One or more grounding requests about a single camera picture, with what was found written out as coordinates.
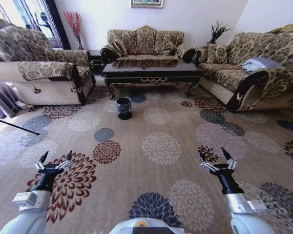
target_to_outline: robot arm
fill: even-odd
[[[223,187],[222,193],[226,196],[227,206],[232,216],[230,223],[233,232],[235,234],[275,234],[265,221],[253,215],[266,210],[267,207],[261,200],[246,200],[243,189],[232,177],[236,160],[224,148],[221,149],[227,163],[216,165],[206,163],[205,156],[200,152],[201,167],[217,176]]]
[[[46,152],[35,166],[41,174],[37,185],[30,192],[18,193],[13,203],[19,205],[20,215],[8,222],[0,234],[42,234],[46,227],[45,212],[49,206],[49,198],[53,191],[55,177],[71,165],[72,151],[61,164],[43,165]]]

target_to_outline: red dried branches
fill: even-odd
[[[80,27],[82,24],[82,17],[77,12],[65,11],[64,16],[69,26],[71,27],[76,39],[80,38]]]

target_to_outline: table leg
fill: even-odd
[[[108,79],[106,79],[105,78],[105,80],[104,80],[104,83],[105,83],[105,85],[107,86],[107,88],[108,88],[108,90],[109,90],[109,94],[110,94],[110,100],[114,100],[114,98],[115,98],[115,92],[114,92],[114,90],[113,90],[113,88],[112,88],[112,84],[113,83],[111,83],[111,82],[109,82],[109,80]]]
[[[198,79],[198,81],[195,81],[191,84],[191,86],[189,87],[188,91],[187,91],[187,97],[190,97],[192,94],[192,91],[194,90],[194,88],[200,83],[201,79]]]

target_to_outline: patterned sofa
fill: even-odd
[[[293,33],[239,33],[228,46],[208,44],[197,49],[200,85],[230,111],[280,109],[293,105]],[[241,65],[265,57],[283,65],[254,73]]]
[[[143,26],[135,31],[109,30],[108,44],[101,49],[103,63],[118,60],[183,59],[192,62],[195,50],[182,45],[184,33],[156,31]]]
[[[13,83],[24,103],[83,105],[92,80],[87,51],[53,50],[39,31],[0,29],[0,81]]]

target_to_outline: white cloth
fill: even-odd
[[[4,82],[0,82],[0,118],[13,117],[19,111],[16,104],[20,98],[18,93]]]
[[[248,72],[255,72],[266,67],[282,67],[282,64],[264,57],[251,58],[242,64],[242,69]]]

